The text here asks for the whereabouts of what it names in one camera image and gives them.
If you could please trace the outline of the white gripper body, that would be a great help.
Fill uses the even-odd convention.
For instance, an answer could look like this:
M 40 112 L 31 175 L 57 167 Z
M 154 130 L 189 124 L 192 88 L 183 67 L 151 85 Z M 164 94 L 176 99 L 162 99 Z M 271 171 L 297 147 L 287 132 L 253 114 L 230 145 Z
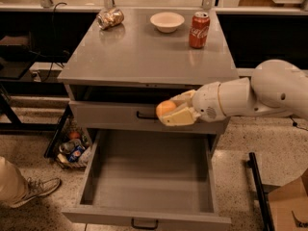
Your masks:
M 200 119 L 206 122 L 216 122 L 226 119 L 219 104 L 218 90 L 220 82 L 202 86 L 192 98 L 194 109 L 200 114 Z

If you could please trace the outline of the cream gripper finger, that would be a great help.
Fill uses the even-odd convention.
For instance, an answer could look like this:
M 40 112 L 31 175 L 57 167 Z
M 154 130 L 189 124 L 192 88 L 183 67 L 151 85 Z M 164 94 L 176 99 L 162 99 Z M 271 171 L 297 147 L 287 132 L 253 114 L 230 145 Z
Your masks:
M 195 90 L 187 90 L 185 92 L 182 92 L 178 95 L 171 97 L 170 100 L 174 102 L 177 107 L 183 104 L 190 107 L 192 105 L 192 99 L 193 99 L 194 94 L 195 94 Z
M 160 120 L 165 126 L 187 126 L 194 124 L 199 117 L 200 114 L 193 107 L 178 107 L 162 115 Z

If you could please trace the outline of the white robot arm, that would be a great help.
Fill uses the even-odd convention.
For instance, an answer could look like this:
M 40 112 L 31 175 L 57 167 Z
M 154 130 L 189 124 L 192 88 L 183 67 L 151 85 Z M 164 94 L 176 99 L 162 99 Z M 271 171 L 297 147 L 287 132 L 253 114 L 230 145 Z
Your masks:
M 250 77 L 182 92 L 160 103 L 156 115 L 166 126 L 216 122 L 230 116 L 296 115 L 307 119 L 308 75 L 286 61 L 268 60 Z

